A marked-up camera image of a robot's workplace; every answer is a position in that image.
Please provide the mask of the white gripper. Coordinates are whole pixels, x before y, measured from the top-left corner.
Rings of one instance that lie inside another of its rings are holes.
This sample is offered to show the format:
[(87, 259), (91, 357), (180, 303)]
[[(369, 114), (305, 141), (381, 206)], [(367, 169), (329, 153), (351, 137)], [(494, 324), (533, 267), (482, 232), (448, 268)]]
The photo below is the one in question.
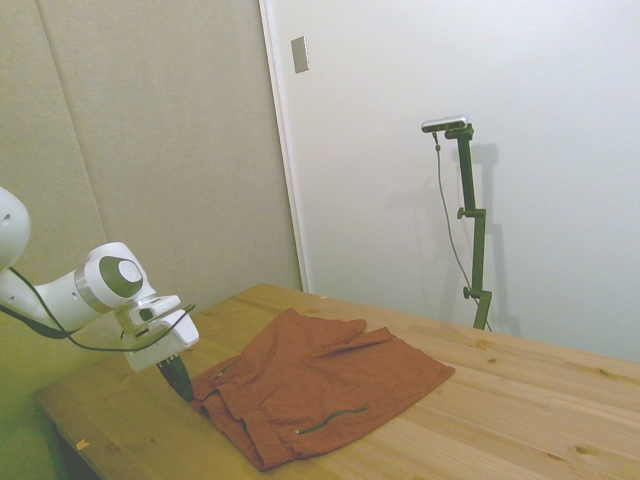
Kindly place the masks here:
[(177, 354), (199, 341), (199, 332), (185, 310), (152, 320), (142, 333), (126, 335), (122, 348), (130, 367), (142, 371), (157, 364), (169, 386), (187, 403), (194, 400), (194, 390), (186, 366)]

